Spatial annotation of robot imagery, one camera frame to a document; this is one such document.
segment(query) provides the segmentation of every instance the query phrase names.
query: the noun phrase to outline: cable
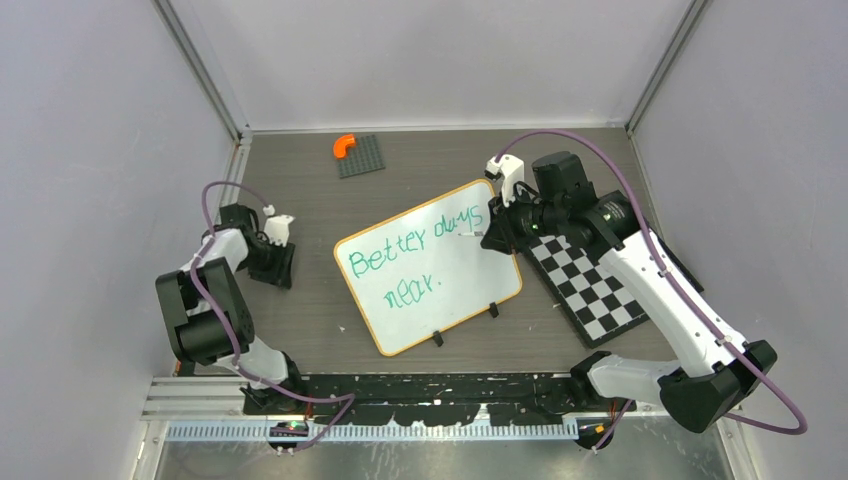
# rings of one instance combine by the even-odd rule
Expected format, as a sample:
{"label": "cable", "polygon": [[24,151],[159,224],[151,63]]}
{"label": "cable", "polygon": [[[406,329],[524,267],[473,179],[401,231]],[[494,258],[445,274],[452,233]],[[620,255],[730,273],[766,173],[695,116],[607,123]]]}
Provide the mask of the cable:
{"label": "cable", "polygon": [[631,403],[633,403],[633,400],[630,398],[628,398],[627,401],[624,402],[624,406],[621,407],[621,411],[618,413],[618,416],[613,417],[612,423],[610,423],[610,428],[608,428],[607,431],[604,432],[604,435],[601,437],[600,440],[598,440],[598,443],[592,446],[592,451],[595,452],[595,455],[598,454],[598,449],[601,448],[601,446],[604,444],[604,442],[607,441],[609,436],[612,435],[613,429],[615,429],[615,426],[618,425],[618,422],[620,422],[621,419],[624,417],[624,412],[626,412],[627,409],[630,408]]}
{"label": "cable", "polygon": [[209,252],[209,249],[212,248],[212,245],[214,245],[215,240],[216,240],[217,233],[215,232],[215,226],[214,226],[213,221],[212,221],[212,215],[209,214],[209,206],[206,204],[206,197],[207,197],[207,194],[209,193],[209,189],[212,188],[212,187],[218,186],[218,185],[231,185],[231,186],[234,186],[234,187],[241,188],[242,190],[244,190],[244,191],[252,194],[254,197],[256,197],[257,200],[262,202],[262,205],[266,208],[269,208],[271,206],[271,204],[268,203],[268,201],[265,200],[265,197],[263,197],[256,190],[254,190],[254,189],[252,189],[252,188],[250,188],[246,185],[242,185],[242,184],[236,183],[236,182],[230,182],[230,181],[227,181],[227,180],[220,180],[220,181],[216,181],[216,182],[211,182],[208,185],[206,185],[205,187],[203,187],[203,192],[201,192],[201,205],[202,205],[202,208],[203,208],[203,219],[206,221],[206,228],[209,230],[209,241],[207,241],[203,245],[203,247],[201,247],[200,251],[197,254],[195,254],[194,258],[192,259],[191,267],[189,268],[189,275],[191,277],[192,283],[194,284],[194,287],[197,289],[197,292],[200,293],[200,296],[203,297],[204,300],[206,300],[206,302],[212,308],[212,311],[215,312],[215,315],[218,317],[218,320],[221,322],[221,326],[224,328],[224,331],[227,333],[227,337],[230,339],[230,343],[233,346],[233,366],[235,367],[235,370],[239,373],[239,375],[241,375],[242,377],[244,377],[244,378],[246,378],[250,381],[259,382],[262,385],[265,385],[266,387],[272,388],[272,389],[282,393],[283,395],[291,397],[295,400],[299,400],[301,402],[327,404],[327,403],[341,403],[341,402],[347,400],[347,403],[341,408],[341,410],[339,410],[339,412],[336,414],[336,416],[333,417],[332,420],[330,420],[330,422],[327,424],[327,426],[318,435],[316,435],[315,437],[313,437],[311,440],[309,440],[307,442],[303,442],[303,443],[299,444],[294,449],[295,452],[299,452],[299,451],[302,451],[302,450],[305,450],[305,449],[311,447],[312,445],[315,444],[315,442],[318,441],[318,439],[320,439],[321,437],[326,435],[327,432],[333,427],[333,425],[335,425],[342,418],[342,416],[344,416],[344,414],[351,407],[351,405],[353,405],[353,400],[356,398],[356,395],[349,393],[347,395],[342,395],[340,397],[331,397],[331,398],[304,397],[303,395],[298,395],[297,393],[286,390],[285,388],[283,388],[283,387],[281,387],[281,386],[279,386],[279,385],[277,385],[273,382],[270,382],[270,381],[268,381],[264,378],[258,377],[256,375],[248,372],[247,370],[241,368],[241,366],[239,365],[239,358],[241,358],[241,347],[239,346],[238,337],[236,336],[236,333],[233,330],[233,327],[230,324],[230,321],[227,318],[226,314],[224,314],[224,310],[221,308],[221,306],[218,304],[218,302],[215,301],[215,298],[212,297],[212,294],[209,293],[209,290],[207,290],[206,287],[203,286],[203,283],[200,282],[200,278],[197,275],[198,265],[200,264],[203,257]]}
{"label": "cable", "polygon": [[[607,156],[607,154],[605,154],[600,148],[598,148],[597,145],[595,145],[594,143],[592,143],[588,139],[586,139],[586,138],[584,138],[580,135],[577,135],[576,133],[569,132],[567,130],[534,130],[532,132],[528,132],[528,133],[525,133],[523,135],[519,135],[518,137],[513,139],[511,142],[509,142],[509,144],[507,144],[507,146],[505,146],[503,149],[501,149],[501,151],[498,152],[498,154],[495,156],[495,163],[499,163],[501,161],[501,157],[503,157],[506,154],[506,152],[510,148],[512,148],[512,146],[515,145],[516,143],[520,142],[521,140],[524,140],[527,137],[532,137],[534,135],[542,135],[542,134],[558,135],[560,137],[565,137],[565,138],[569,138],[571,140],[574,140],[574,141],[582,144],[583,146],[585,146],[589,150],[591,150],[595,155],[597,155],[607,165],[607,167],[609,167],[609,169],[612,171],[613,175],[615,175],[615,178],[618,179],[618,182],[621,184],[621,187],[624,189],[624,192],[627,195],[627,198],[630,199],[630,203],[633,206],[633,213],[636,216],[636,220],[639,222],[639,229],[642,231],[642,236],[645,238],[645,243],[648,245],[648,250],[651,252],[651,255],[653,255],[654,261],[657,263],[657,266],[659,267],[661,272],[667,271],[668,269],[666,267],[666,263],[663,260],[662,256],[659,254],[659,251],[657,250],[656,245],[654,245],[654,242],[651,239],[650,229],[648,228],[648,224],[645,222],[644,215],[642,215],[642,208],[639,206],[639,202],[636,200],[636,195],[633,193],[633,189],[630,188],[630,184],[627,183],[627,180],[624,178],[624,174],[621,173],[621,170],[619,170],[619,168],[615,165],[615,163],[613,163],[612,159],[610,159],[609,156]],[[712,319],[710,319],[698,307],[698,305],[694,302],[694,300],[692,300],[692,298],[689,297],[689,295],[683,289],[683,286],[675,278],[675,275],[673,275],[671,272],[669,272],[663,278],[665,278],[668,281],[668,283],[671,285],[671,288],[674,289],[675,292],[677,292],[677,294],[680,296],[680,298],[683,300],[683,302],[701,320],[701,322],[704,324],[704,326],[707,327],[707,329],[716,337],[716,339],[723,340],[725,338],[725,335],[721,332],[721,329],[719,329],[712,322]],[[747,417],[736,415],[734,413],[727,413],[727,414],[725,414],[725,417],[727,417],[731,420],[736,420],[738,422],[747,423],[748,425],[752,425],[754,427],[762,428],[764,430],[768,430],[768,431],[771,431],[771,432],[782,433],[782,434],[785,434],[785,435],[801,435],[804,432],[806,432],[807,431],[807,419],[804,417],[804,414],[801,412],[801,410],[798,408],[798,406],[795,405],[795,403],[789,398],[789,396],[786,395],[780,388],[778,388],[778,386],[775,385],[775,383],[772,382],[771,379],[769,379],[766,376],[766,374],[764,374],[759,368],[757,368],[756,365],[751,363],[751,361],[748,360],[745,357],[745,355],[743,355],[742,352],[740,352],[739,349],[736,348],[732,343],[724,342],[723,345],[724,345],[725,348],[727,348],[727,350],[731,354],[733,354],[734,357],[736,357],[737,360],[739,360],[740,363],[742,363],[742,365],[745,365],[745,367],[755,377],[757,377],[757,379],[760,380],[763,383],[763,385],[768,387],[768,389],[771,390],[772,393],[774,393],[775,396],[778,399],[780,399],[780,401],[783,402],[784,405],[786,405],[786,408],[788,408],[789,411],[792,412],[792,415],[795,416],[795,419],[798,420],[798,426],[795,427],[795,428],[779,427],[779,426],[776,426],[776,425],[770,425],[770,424],[761,422],[759,420],[753,420],[753,419],[750,419],[750,418],[747,418]],[[621,413],[622,415],[624,414],[625,410],[627,410],[626,406],[625,406],[625,408],[622,409],[622,413]]]}

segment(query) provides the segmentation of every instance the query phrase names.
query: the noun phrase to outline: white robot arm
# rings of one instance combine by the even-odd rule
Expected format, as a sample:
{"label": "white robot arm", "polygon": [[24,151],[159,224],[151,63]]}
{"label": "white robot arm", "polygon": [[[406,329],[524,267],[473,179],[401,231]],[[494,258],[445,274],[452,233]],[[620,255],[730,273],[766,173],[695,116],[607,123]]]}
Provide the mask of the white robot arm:
{"label": "white robot arm", "polygon": [[[489,202],[492,221],[481,246],[513,253],[531,237],[564,235],[636,298],[677,356],[674,361],[653,362],[597,352],[572,369],[572,375],[584,382],[587,397],[662,405],[683,427],[702,432],[753,391],[758,381],[724,344],[745,352],[764,372],[777,360],[774,350],[764,340],[748,343],[677,275],[689,297],[725,334],[723,339],[713,336],[663,278],[676,267],[667,261],[668,270],[659,271],[630,203],[620,192],[597,198],[580,159],[569,152],[533,163],[538,192],[523,182],[523,170],[524,162],[514,156],[487,163],[486,176],[503,178],[504,184],[501,194]],[[660,255],[670,257],[653,232],[650,238]]]}

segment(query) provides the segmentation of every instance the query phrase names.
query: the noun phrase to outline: floor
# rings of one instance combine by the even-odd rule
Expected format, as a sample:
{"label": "floor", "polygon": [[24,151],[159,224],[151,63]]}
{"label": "floor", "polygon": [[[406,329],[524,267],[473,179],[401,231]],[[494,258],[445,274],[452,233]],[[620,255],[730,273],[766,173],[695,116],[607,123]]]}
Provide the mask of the floor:
{"label": "floor", "polygon": [[[585,348],[536,273],[518,259],[524,288],[501,305],[501,315],[472,318],[444,333],[445,344],[421,345],[383,357],[333,259],[336,242],[448,190],[481,178],[486,161],[517,130],[378,133],[386,169],[339,179],[332,145],[338,134],[256,136],[244,183],[263,192],[277,211],[294,215],[297,245],[290,291],[239,277],[257,334],[311,373],[567,371]],[[623,170],[642,205],[650,206],[635,155],[623,129],[581,134]],[[571,150],[583,159],[598,195],[619,188],[606,166],[562,138],[535,137],[511,152],[530,163]],[[240,201],[259,210],[258,203]],[[653,210],[648,208],[649,219]],[[648,322],[602,346],[619,355],[669,360],[671,348]]]}
{"label": "floor", "polygon": [[732,479],[718,429],[669,417],[627,417],[597,456],[572,441],[319,443],[293,457],[261,443],[166,442],[157,480],[266,479]]}

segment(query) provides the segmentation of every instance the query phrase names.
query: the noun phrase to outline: metal bar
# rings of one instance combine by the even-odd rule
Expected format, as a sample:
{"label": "metal bar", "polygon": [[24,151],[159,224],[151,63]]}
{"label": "metal bar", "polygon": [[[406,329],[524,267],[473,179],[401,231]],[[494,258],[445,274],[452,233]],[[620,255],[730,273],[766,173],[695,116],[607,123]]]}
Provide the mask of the metal bar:
{"label": "metal bar", "polygon": [[538,130],[544,128],[622,128],[624,122],[587,121],[587,122],[542,122],[542,123],[498,123],[498,124],[457,124],[457,125],[394,125],[292,129],[258,129],[253,126],[254,135],[299,135],[304,133],[391,133],[391,132],[431,132],[453,130]]}
{"label": "metal bar", "polygon": [[680,56],[680,52],[683,51],[683,48],[689,41],[695,27],[697,27],[698,21],[701,19],[707,7],[710,6],[711,3],[712,0],[693,0],[692,3],[689,4],[686,14],[677,26],[674,36],[671,37],[671,43],[668,45],[668,48],[666,48],[662,59],[660,59],[660,63],[657,64],[657,68],[654,70],[653,75],[651,75],[651,79],[648,81],[648,85],[642,92],[642,96],[639,97],[639,101],[636,103],[636,108],[633,110],[633,114],[630,115],[630,120],[628,120],[625,124],[624,128],[627,130],[628,135],[632,136],[636,131],[636,128],[639,126],[639,122],[641,122],[642,117],[645,116],[645,112],[651,104],[651,101],[653,101],[654,96],[657,94],[660,85],[662,85],[668,75],[668,72],[674,65],[674,62]]}
{"label": "metal bar", "polygon": [[[241,139],[238,145],[236,145],[236,150],[233,154],[233,161],[230,162],[230,166],[227,169],[225,180],[241,183],[242,178],[244,178],[244,169],[247,166],[247,157],[250,155],[251,143],[253,143],[253,132],[250,130],[242,131]],[[236,203],[240,191],[241,189],[238,187],[225,185],[221,188],[218,205],[223,207],[224,205]]]}
{"label": "metal bar", "polygon": [[[309,435],[304,437],[272,437],[271,428],[277,420],[215,420],[170,422],[166,440],[174,442],[263,442],[271,440],[305,442],[325,428],[307,421]],[[337,425],[328,431],[322,442],[444,442],[485,440],[576,440],[579,436],[576,418],[563,418],[558,425],[492,426],[488,418],[477,418],[468,425],[402,426]]]}
{"label": "metal bar", "polygon": [[143,422],[146,426],[144,438],[139,446],[132,480],[153,480],[159,468],[159,459],[165,447],[168,422]]}
{"label": "metal bar", "polygon": [[159,16],[165,23],[165,26],[171,32],[171,36],[176,42],[177,47],[182,52],[186,62],[188,62],[189,68],[200,83],[200,88],[203,90],[203,93],[206,94],[206,98],[208,98],[209,102],[212,103],[212,107],[218,114],[218,118],[220,118],[221,122],[224,124],[224,128],[227,129],[227,132],[229,132],[233,140],[238,140],[240,136],[239,127],[236,125],[233,115],[230,113],[230,110],[224,103],[224,99],[215,87],[215,83],[209,75],[209,70],[203,64],[200,54],[198,54],[197,49],[191,42],[188,32],[186,32],[183,23],[180,21],[179,16],[177,16],[174,6],[171,4],[171,0],[152,1],[156,10],[159,12]]}
{"label": "metal bar", "polygon": [[244,395],[239,391],[238,385],[153,385],[147,398],[155,397],[237,397]]}
{"label": "metal bar", "polygon": [[657,209],[657,202],[654,200],[654,189],[651,186],[651,178],[648,177],[648,172],[647,170],[645,170],[644,157],[642,157],[642,152],[639,150],[639,143],[636,139],[636,135],[628,135],[627,138],[630,140],[630,148],[633,149],[633,155],[636,157],[636,166],[639,168],[639,175],[642,176],[642,181],[645,182],[645,192],[647,193],[648,202],[650,203],[650,205],[648,205],[648,208],[643,208],[643,210],[653,210],[654,223],[652,227],[657,232],[657,234],[662,237],[663,241],[666,242],[670,247],[672,247],[672,250],[676,250],[674,248],[675,245],[673,245],[663,233],[662,216],[660,215],[660,212]]}
{"label": "metal bar", "polygon": [[721,418],[716,422],[716,426],[733,477],[751,480],[760,478],[749,448],[751,439],[745,437],[739,422]]}

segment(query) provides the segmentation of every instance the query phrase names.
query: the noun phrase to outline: green handwriting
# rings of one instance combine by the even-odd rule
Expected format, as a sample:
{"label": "green handwriting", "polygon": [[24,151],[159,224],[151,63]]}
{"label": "green handwriting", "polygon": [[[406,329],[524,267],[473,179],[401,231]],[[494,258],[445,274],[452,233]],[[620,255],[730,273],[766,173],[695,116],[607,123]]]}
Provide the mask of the green handwriting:
{"label": "green handwriting", "polygon": [[433,291],[432,275],[421,275],[421,281],[403,279],[394,290],[389,290],[383,296],[389,302],[389,308],[403,308],[414,305],[424,298],[424,294]]}
{"label": "green handwriting", "polygon": [[379,270],[387,262],[394,262],[397,260],[398,254],[394,249],[397,246],[397,250],[400,250],[402,253],[409,252],[417,252],[418,250],[424,250],[424,234],[427,232],[424,230],[413,230],[406,234],[406,236],[397,236],[397,241],[395,239],[386,238],[385,246],[374,250],[367,257],[362,252],[353,252],[348,255],[348,261],[350,262],[350,268],[353,271],[354,276],[356,278],[360,278],[369,270]]}
{"label": "green handwriting", "polygon": [[479,213],[475,212],[476,209],[480,208],[478,205],[474,205],[473,207],[468,207],[465,210],[459,212],[459,215],[453,218],[445,218],[442,215],[442,218],[433,225],[433,234],[436,237],[441,237],[446,233],[451,233],[457,228],[468,226],[468,230],[480,225],[483,223],[483,217]]}

